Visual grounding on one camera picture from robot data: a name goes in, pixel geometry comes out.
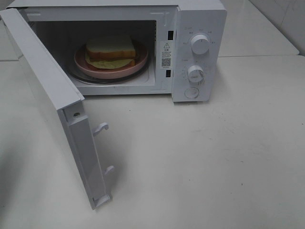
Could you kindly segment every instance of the warning label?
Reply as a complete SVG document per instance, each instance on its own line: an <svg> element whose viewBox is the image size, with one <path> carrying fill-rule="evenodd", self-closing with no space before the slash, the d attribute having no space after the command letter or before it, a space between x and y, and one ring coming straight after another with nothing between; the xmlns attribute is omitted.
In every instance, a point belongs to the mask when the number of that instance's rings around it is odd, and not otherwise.
<svg viewBox="0 0 305 229"><path fill-rule="evenodd" d="M161 68L167 69L172 65L172 48L173 41L161 41L160 42L160 59Z"/></svg>

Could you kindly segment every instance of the open microwave door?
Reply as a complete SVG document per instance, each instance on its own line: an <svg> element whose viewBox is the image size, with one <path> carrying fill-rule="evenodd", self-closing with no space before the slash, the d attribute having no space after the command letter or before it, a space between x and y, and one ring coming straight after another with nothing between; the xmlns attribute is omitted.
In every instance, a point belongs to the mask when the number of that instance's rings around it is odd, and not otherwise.
<svg viewBox="0 0 305 229"><path fill-rule="evenodd" d="M52 135L65 151L71 150L92 209L110 199L105 175L113 169L101 168L94 136L106 123L91 129L83 108L84 97L56 63L22 17L22 10L0 11L10 41Z"/></svg>

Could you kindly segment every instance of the power knob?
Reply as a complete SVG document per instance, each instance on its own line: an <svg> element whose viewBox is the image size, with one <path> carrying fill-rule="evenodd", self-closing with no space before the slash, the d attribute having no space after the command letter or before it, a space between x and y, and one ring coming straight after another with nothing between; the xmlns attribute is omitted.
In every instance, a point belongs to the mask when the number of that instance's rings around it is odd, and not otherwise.
<svg viewBox="0 0 305 229"><path fill-rule="evenodd" d="M187 78L191 83L198 83L204 79L203 69L199 65L193 65L187 70Z"/></svg>
<svg viewBox="0 0 305 229"><path fill-rule="evenodd" d="M210 38L205 34L197 34L191 39L193 53L205 54L210 48Z"/></svg>

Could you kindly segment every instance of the white countertop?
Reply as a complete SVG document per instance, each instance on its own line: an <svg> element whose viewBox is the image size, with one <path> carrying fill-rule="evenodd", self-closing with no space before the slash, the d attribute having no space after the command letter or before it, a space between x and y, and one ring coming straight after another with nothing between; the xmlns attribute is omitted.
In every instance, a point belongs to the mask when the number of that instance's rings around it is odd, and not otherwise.
<svg viewBox="0 0 305 229"><path fill-rule="evenodd" d="M222 0L228 11L219 56L298 55L299 51L249 0ZM16 54L0 24L0 61Z"/></svg>
<svg viewBox="0 0 305 229"><path fill-rule="evenodd" d="M304 228L305 57L219 58L208 103L87 97L116 166L96 211L18 62L0 69L0 228Z"/></svg>

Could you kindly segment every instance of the microwave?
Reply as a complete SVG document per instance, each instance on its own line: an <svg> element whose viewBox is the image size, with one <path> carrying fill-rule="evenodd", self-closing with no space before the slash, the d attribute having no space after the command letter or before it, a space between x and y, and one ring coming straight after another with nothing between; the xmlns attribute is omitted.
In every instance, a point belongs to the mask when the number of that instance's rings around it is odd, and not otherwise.
<svg viewBox="0 0 305 229"><path fill-rule="evenodd" d="M207 101L226 10L219 0L15 0L0 16L41 112L63 150L72 152L95 209L112 198L106 180L114 167L101 167L94 137L108 124L91 127L84 95ZM80 71L75 56L89 38L120 34L145 47L141 68L114 79Z"/></svg>

